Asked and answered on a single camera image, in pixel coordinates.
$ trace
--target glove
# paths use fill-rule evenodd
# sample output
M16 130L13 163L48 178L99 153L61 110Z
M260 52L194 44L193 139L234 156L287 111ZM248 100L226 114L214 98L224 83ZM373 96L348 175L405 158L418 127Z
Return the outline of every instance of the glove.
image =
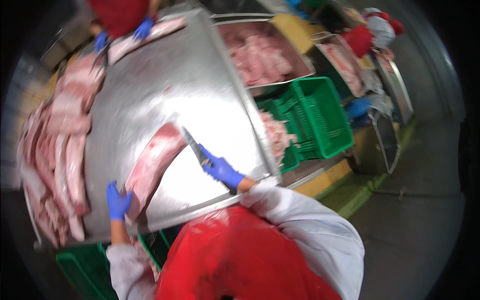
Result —
M212 163L211 165L205 164L204 171L212 175L215 180L219 180L227 186L236 189L240 181L245 178L245 175L235 171L223 157L213 156L202 144L199 144L199 147Z
M150 35L150 29L153 26L153 18L145 18L144 21L138 26L137 30L133 33L136 39L144 40Z
M125 196L120 195L117 190L117 181L114 180L107 185L107 203L110 210L110 221L125 221L125 213L132 203L132 192L128 192Z
M98 53L101 48L103 48L107 44L107 33L105 31L101 31L95 39L95 52Z

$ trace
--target red hat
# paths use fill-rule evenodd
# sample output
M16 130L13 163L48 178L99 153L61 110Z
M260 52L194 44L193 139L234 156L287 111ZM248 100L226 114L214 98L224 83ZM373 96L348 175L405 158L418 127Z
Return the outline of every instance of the red hat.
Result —
M397 20L390 21L390 25L395 31L395 35L399 36L405 33L405 27Z

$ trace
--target red shirt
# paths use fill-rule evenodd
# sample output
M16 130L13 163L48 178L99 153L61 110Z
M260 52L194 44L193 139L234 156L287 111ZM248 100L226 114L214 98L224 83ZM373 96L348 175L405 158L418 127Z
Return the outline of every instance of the red shirt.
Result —
M100 24L112 39L138 28L145 18L149 0L88 0Z

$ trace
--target hand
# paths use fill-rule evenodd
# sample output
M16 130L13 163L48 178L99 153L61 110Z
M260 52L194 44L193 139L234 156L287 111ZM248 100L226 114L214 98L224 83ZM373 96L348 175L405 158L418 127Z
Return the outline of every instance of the hand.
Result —
M114 180L107 185L107 203L110 210L110 221L125 221L125 213L132 203L132 192L128 192L125 196L120 195L117 190L117 181Z
M95 52L98 53L107 44L107 33L101 31L95 39Z
M202 144L199 144L199 147L211 162L210 165L204 165L204 171L212 175L215 180L219 180L229 187L236 189L240 181L245 178L245 175L235 171L223 157L218 158L213 156Z
M136 39L139 39L143 41L150 35L150 29L152 29L153 26L153 18L148 17L145 18L144 21L138 26L137 30L133 33L133 36Z

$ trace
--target stainless steel table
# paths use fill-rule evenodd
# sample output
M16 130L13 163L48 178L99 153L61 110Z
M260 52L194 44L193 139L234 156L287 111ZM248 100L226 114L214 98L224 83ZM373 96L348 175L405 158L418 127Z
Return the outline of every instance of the stainless steel table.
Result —
M201 9L184 15L186 28L128 54L112 67L91 109L85 182L92 213L85 243L109 240L105 187L125 183L161 124L177 116L213 154L248 176L281 180L263 124L212 21ZM130 234L177 225L238 202L203 172L190 147L165 172Z

